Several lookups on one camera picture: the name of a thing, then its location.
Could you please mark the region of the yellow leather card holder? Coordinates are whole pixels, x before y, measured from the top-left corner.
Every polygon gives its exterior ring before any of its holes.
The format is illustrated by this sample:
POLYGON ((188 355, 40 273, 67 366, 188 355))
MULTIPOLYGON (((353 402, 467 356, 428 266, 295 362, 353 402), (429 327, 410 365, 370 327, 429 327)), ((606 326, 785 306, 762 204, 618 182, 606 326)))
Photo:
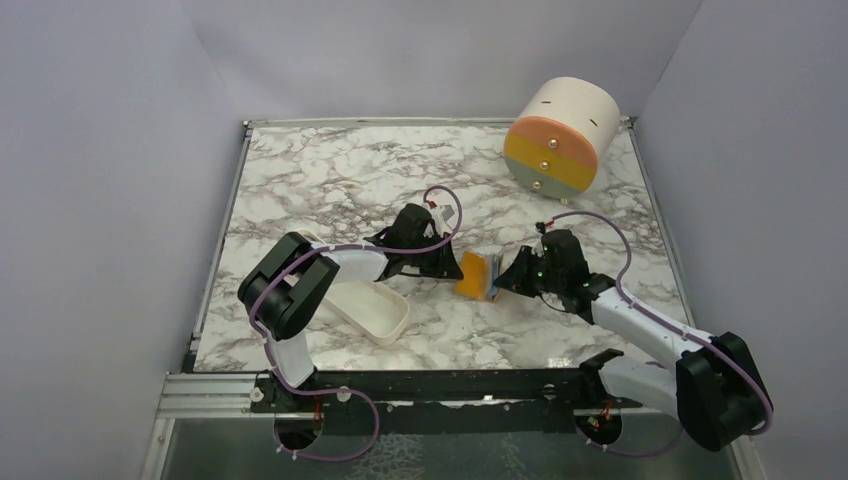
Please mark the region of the yellow leather card holder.
POLYGON ((463 278, 456 282, 454 292, 475 301, 496 301, 499 289, 494 282, 501 274, 502 260, 502 254, 464 252, 459 262, 463 278))

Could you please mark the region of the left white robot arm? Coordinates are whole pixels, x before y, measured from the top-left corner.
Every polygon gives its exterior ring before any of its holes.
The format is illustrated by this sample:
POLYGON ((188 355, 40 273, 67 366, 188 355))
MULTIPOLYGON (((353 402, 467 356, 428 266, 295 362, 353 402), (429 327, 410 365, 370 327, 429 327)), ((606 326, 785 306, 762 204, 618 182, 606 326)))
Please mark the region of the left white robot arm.
POLYGON ((237 297, 261 335, 281 379, 276 396, 298 411, 313 401, 315 372, 305 329, 335 284, 377 283, 399 275, 460 280, 448 222, 460 218, 449 205, 408 203, 394 222, 354 244, 284 235, 242 281, 237 297))

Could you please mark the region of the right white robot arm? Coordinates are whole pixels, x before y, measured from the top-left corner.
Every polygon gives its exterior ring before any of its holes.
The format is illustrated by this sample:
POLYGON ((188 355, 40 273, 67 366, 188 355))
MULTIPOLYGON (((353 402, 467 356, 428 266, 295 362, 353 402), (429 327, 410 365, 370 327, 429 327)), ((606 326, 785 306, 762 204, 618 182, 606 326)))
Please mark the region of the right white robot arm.
POLYGON ((620 281, 590 270, 568 230, 523 246, 494 281, 530 298, 550 294, 564 312, 611 331, 647 353, 644 363, 608 349, 584 361, 579 398, 600 407, 612 398, 638 402, 676 419, 696 444, 719 451, 770 424, 773 404, 746 342, 726 332, 691 329, 640 304, 620 281))

